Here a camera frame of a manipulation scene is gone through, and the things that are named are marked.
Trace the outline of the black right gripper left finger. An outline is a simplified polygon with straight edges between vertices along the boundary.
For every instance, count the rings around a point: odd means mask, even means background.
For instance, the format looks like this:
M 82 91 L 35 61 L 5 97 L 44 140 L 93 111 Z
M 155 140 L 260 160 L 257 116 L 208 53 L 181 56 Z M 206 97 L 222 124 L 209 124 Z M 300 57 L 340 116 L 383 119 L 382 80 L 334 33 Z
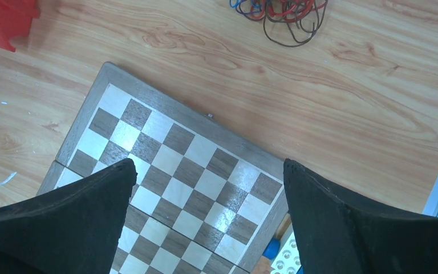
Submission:
M 127 158 L 1 207 L 0 273 L 108 273 L 136 177 Z

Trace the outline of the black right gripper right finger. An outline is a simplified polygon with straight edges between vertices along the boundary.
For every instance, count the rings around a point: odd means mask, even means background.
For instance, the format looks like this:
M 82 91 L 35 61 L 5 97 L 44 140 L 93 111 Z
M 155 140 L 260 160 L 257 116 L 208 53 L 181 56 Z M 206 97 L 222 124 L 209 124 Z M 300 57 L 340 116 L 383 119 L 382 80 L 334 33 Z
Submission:
M 304 273 L 438 273 L 438 217 L 377 202 L 291 159 L 283 182 Z

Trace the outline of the white toy block vehicle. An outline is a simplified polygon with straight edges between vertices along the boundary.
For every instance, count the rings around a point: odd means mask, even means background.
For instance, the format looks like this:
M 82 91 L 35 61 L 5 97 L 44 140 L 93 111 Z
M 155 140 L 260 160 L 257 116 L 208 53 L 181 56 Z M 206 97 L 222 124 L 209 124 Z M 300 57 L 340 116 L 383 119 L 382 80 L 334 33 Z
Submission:
M 270 240 L 263 256 L 270 260 L 271 274 L 302 273 L 302 264 L 291 224 L 280 239 L 272 238 Z

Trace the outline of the red plastic compartment tray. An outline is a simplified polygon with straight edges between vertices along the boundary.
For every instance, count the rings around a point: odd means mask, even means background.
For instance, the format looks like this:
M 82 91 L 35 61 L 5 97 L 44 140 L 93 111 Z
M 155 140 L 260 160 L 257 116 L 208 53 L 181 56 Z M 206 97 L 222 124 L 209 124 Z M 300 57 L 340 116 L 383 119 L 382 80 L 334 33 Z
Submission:
M 34 18 L 39 18 L 37 0 L 0 1 L 0 48 L 14 52 L 10 40 L 27 37 Z

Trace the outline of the wooden chessboard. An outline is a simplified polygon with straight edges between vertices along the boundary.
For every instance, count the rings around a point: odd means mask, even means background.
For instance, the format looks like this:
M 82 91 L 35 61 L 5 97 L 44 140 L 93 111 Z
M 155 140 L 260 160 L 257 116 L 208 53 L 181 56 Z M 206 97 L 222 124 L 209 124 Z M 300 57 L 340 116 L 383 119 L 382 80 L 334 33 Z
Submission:
M 39 193 L 125 158 L 111 273 L 252 273 L 287 212 L 281 159 L 106 62 Z

